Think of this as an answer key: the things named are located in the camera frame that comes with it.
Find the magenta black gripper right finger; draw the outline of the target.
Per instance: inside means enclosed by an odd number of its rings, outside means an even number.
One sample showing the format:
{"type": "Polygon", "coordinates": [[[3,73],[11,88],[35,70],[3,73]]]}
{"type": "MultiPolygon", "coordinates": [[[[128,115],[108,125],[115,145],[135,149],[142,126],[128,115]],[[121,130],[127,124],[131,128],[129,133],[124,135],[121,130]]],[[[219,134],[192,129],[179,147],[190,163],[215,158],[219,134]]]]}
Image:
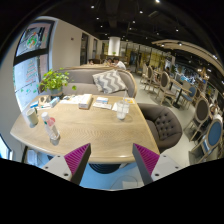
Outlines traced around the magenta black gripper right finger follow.
{"type": "Polygon", "coordinates": [[[137,163],[141,178],[145,185],[153,182],[152,172],[159,160],[159,155],[136,143],[133,144],[132,153],[137,163]]]}

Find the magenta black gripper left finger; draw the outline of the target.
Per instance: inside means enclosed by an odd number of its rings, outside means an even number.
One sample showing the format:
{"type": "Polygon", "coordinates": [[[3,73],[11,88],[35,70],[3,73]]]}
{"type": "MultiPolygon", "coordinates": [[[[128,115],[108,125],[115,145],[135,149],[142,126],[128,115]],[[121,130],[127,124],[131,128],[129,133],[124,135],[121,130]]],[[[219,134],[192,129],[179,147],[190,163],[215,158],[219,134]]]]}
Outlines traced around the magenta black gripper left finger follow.
{"type": "Polygon", "coordinates": [[[91,144],[88,143],[64,156],[64,159],[72,174],[71,181],[76,185],[79,185],[82,180],[82,176],[86,168],[86,164],[88,163],[90,154],[91,144]]]}

